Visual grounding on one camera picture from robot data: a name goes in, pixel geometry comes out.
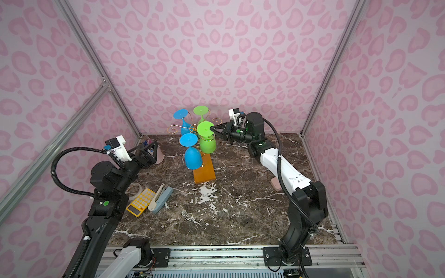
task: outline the black cable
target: black cable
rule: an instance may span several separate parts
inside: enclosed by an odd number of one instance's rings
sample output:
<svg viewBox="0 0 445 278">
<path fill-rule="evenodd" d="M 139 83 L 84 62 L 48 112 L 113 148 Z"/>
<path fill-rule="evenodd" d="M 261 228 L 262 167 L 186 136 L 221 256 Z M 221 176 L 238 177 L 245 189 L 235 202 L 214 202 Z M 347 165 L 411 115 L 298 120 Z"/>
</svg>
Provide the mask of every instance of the black cable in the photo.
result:
<svg viewBox="0 0 445 278">
<path fill-rule="evenodd" d="M 281 189 L 283 190 L 284 194 L 289 199 L 289 201 L 294 205 L 294 207 L 297 209 L 297 211 L 304 218 L 304 220 L 306 220 L 306 222 L 314 229 L 314 233 L 318 234 L 319 229 L 317 227 L 317 224 L 315 224 L 312 221 L 312 219 L 309 217 L 309 215 L 292 198 L 291 194 L 289 193 L 289 191 L 287 190 L 286 186 L 284 185 L 283 177 L 281 176 L 281 149 L 283 147 L 283 144 L 281 142 L 281 139 L 280 139 L 279 134 L 276 131 L 275 127 L 268 120 L 266 120 L 264 118 L 263 118 L 263 121 L 271 127 L 271 129 L 275 133 L 275 136 L 277 137 L 277 141 L 278 141 L 277 178 L 278 178 L 279 184 L 281 186 Z"/>
<path fill-rule="evenodd" d="M 82 231 L 83 231 L 83 240 L 82 240 L 81 250 L 79 252 L 79 255 L 77 256 L 76 262 L 71 267 L 71 270 L 70 270 L 70 272 L 67 275 L 67 278 L 72 278 L 73 275 L 77 272 L 77 269 L 79 268 L 79 265 L 82 263 L 83 257 L 85 256 L 85 253 L 86 253 L 86 251 L 88 249 L 88 245 L 89 245 L 89 242 L 90 242 L 90 233 L 89 233 L 89 230 L 88 230 L 88 226 L 86 225 L 86 220 L 87 219 L 85 219 L 82 222 L 82 225 L 81 225 L 82 226 Z"/>
<path fill-rule="evenodd" d="M 238 115 L 238 117 L 236 117 L 236 124 L 239 127 L 242 127 L 242 124 L 239 122 L 239 120 L 244 119 L 245 117 L 246 117 L 246 114 L 240 114 L 240 115 Z"/>
<path fill-rule="evenodd" d="M 116 251 L 122 251 L 122 248 L 117 248 L 117 249 L 115 249 L 115 250 L 113 251 L 113 255 L 114 255 L 115 257 L 117 257 L 117 255 L 116 255 Z"/>
<path fill-rule="evenodd" d="M 109 153 L 108 156 L 111 157 L 111 159 L 119 166 L 119 168 L 124 168 L 124 163 L 120 161 L 113 153 Z"/>
<path fill-rule="evenodd" d="M 56 157 L 54 158 L 54 160 L 53 160 L 53 162 L 51 164 L 51 177 L 53 178 L 54 183 L 57 186 L 59 186 L 61 189 L 65 190 L 66 192 L 70 192 L 70 193 L 78 194 L 78 195 L 86 195 L 86 196 L 94 197 L 94 194 L 91 193 L 91 192 L 75 190 L 75 189 L 71 189 L 71 188 L 65 186 L 59 180 L 59 177 L 57 176 L 57 164 L 59 163 L 59 160 L 62 158 L 62 156 L 66 155 L 67 153 L 75 152 L 75 151 L 90 151 L 90 152 L 103 153 L 103 154 L 107 154 L 107 152 L 108 152 L 108 151 L 103 150 L 103 149 L 94 149 L 94 148 L 88 148 L 88 147 L 74 147 L 74 148 L 69 148 L 69 149 L 66 149 L 64 151 L 61 151 L 58 155 L 56 155 Z M 114 154 L 109 153 L 109 156 L 113 159 L 113 161 L 119 167 L 121 167 L 121 168 L 124 167 L 124 164 L 122 163 L 122 161 L 118 160 L 117 157 L 115 157 Z"/>
<path fill-rule="evenodd" d="M 273 270 L 270 266 L 267 266 L 267 268 L 272 272 L 278 272 L 281 269 L 281 258 L 279 260 L 279 267 L 276 270 Z"/>
<path fill-rule="evenodd" d="M 301 250 L 301 252 L 300 252 L 300 268 L 301 268 L 301 272 L 304 275 L 304 278 L 309 278 L 309 276 L 307 275 L 306 269 L 304 268 L 304 264 L 303 264 L 303 250 Z"/>
</svg>

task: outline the calculator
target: calculator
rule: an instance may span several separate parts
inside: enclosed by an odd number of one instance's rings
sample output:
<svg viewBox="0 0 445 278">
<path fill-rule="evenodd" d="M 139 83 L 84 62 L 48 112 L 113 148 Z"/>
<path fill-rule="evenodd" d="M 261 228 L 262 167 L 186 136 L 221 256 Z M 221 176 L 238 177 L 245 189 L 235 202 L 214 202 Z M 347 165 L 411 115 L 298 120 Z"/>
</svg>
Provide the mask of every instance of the calculator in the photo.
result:
<svg viewBox="0 0 445 278">
<path fill-rule="evenodd" d="M 144 189 L 144 191 L 142 191 L 142 193 L 128 205 L 127 211 L 129 211 L 132 215 L 139 217 L 144 210 L 146 210 L 155 194 L 156 193 L 154 191 L 148 188 Z"/>
</svg>

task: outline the metal rail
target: metal rail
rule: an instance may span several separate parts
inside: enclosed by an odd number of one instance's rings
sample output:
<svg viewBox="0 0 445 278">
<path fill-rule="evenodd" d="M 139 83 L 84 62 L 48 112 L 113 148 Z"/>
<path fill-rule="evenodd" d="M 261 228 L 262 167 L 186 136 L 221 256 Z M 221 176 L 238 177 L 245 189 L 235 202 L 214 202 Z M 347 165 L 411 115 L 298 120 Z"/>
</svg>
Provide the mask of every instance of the metal rail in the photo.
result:
<svg viewBox="0 0 445 278">
<path fill-rule="evenodd" d="M 368 2 L 369 2 L 368 0 L 357 0 L 357 2 L 355 3 L 351 15 L 349 16 L 348 22 L 346 23 L 346 27 L 340 37 L 338 46 L 334 52 L 334 55 L 332 56 L 332 60 L 328 66 L 328 70 L 326 71 L 326 74 L 323 77 L 320 89 L 317 92 L 315 100 L 312 103 L 311 109 L 309 110 L 307 119 L 304 122 L 303 129 L 301 131 L 302 134 L 306 134 L 306 132 L 308 131 L 312 123 L 312 120 L 317 112 L 317 109 L 320 105 L 320 102 L 322 101 L 323 96 L 325 95 L 329 87 L 329 83 L 334 77 L 335 71 L 338 65 L 340 64 L 341 57 L 346 51 L 346 48 L 348 47 L 348 44 L 351 41 L 351 38 L 353 37 L 355 29 L 359 24 L 360 18 L 362 17 L 364 11 L 366 10 Z"/>
<path fill-rule="evenodd" d="M 306 245 L 311 252 L 313 265 L 306 268 L 363 268 L 363 258 L 355 244 Z M 170 261 L 164 270 L 263 270 L 264 246 L 152 246 L 170 248 Z M 108 246 L 105 249 L 98 271 L 106 269 L 115 259 L 113 251 L 122 246 Z M 281 266 L 282 269 L 296 269 L 298 266 Z"/>
<path fill-rule="evenodd" d="M 89 40 L 88 36 L 86 35 L 82 25 L 80 24 L 79 19 L 76 16 L 76 13 L 73 11 L 73 8 L 71 7 L 68 0 L 55 0 L 56 4 L 58 5 L 60 11 L 62 12 L 64 18 L 68 22 L 68 25 L 71 27 L 73 33 L 76 35 L 77 39 L 79 40 L 79 43 L 81 44 L 83 50 L 85 50 L 86 55 L 90 58 L 92 65 L 96 69 L 96 71 L 99 73 L 103 81 L 106 81 L 110 84 L 111 93 L 114 98 L 114 100 L 117 103 L 117 106 L 119 107 L 120 111 L 124 115 L 127 122 L 130 124 L 131 129 L 134 131 L 136 136 L 140 139 L 141 138 L 141 132 L 136 125 L 133 117 L 130 115 L 130 113 L 127 110 L 127 107 L 125 106 L 124 102 L 122 101 L 121 97 L 119 96 L 119 93 L 117 92 L 116 87 L 114 86 L 111 78 L 108 76 L 107 71 L 105 70 L 104 65 L 102 64 L 99 55 L 94 50 L 93 44 Z"/>
<path fill-rule="evenodd" d="M 312 155 L 311 149 L 309 148 L 309 145 L 306 142 L 306 139 L 304 136 L 300 134 L 300 140 L 303 144 L 304 151 L 306 153 L 307 160 L 309 161 L 309 164 L 311 165 L 312 173 L 314 174 L 314 178 L 317 181 L 321 181 L 321 174 L 320 169 L 318 168 L 318 165 L 315 163 L 314 157 Z M 342 243 L 349 243 L 348 237 L 346 236 L 343 227 L 341 226 L 341 223 L 339 221 L 337 211 L 334 209 L 334 206 L 332 205 L 331 197 L 329 196 L 329 192 L 326 191 L 326 198 L 328 202 L 328 211 L 329 211 L 329 221 L 331 222 L 332 229 L 334 232 L 337 232 L 339 237 L 334 233 L 336 236 L 337 242 Z"/>
<path fill-rule="evenodd" d="M 11 190 L 0 202 L 0 225 L 25 197 L 40 175 L 49 167 L 56 155 L 63 149 L 108 91 L 109 85 L 104 82 L 46 146 L 25 174 L 11 186 Z"/>
</svg>

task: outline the blue stapler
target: blue stapler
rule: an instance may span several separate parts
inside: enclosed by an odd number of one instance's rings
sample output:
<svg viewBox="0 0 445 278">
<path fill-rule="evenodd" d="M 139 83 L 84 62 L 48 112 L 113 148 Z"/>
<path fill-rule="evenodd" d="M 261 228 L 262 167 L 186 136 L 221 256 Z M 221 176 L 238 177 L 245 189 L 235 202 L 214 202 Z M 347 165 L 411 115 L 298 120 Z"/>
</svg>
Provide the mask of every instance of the blue stapler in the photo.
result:
<svg viewBox="0 0 445 278">
<path fill-rule="evenodd" d="M 148 210 L 154 214 L 157 214 L 172 193 L 173 188 L 170 186 L 166 188 L 165 185 L 162 184 L 153 197 L 153 200 L 151 200 L 150 204 L 148 205 Z"/>
</svg>

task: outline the wine glass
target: wine glass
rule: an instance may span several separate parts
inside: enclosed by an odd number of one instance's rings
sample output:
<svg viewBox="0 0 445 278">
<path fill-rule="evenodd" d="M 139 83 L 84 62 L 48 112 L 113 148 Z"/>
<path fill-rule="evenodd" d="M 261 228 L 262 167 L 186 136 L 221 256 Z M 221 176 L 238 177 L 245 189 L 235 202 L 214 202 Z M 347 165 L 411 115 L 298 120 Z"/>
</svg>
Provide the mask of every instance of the wine glass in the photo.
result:
<svg viewBox="0 0 445 278">
<path fill-rule="evenodd" d="M 181 109 L 176 111 L 173 114 L 173 118 L 177 119 L 177 120 L 182 120 L 182 128 L 181 128 L 181 135 L 190 133 L 190 129 L 189 127 L 191 127 L 191 124 L 187 123 L 184 118 L 187 116 L 189 112 L 186 109 Z"/>
<path fill-rule="evenodd" d="M 198 142 L 198 137 L 193 133 L 187 133 L 181 136 L 179 143 L 184 147 L 188 147 L 184 154 L 184 161 L 189 169 L 195 170 L 201 167 L 202 157 L 201 153 L 193 147 Z"/>
</svg>

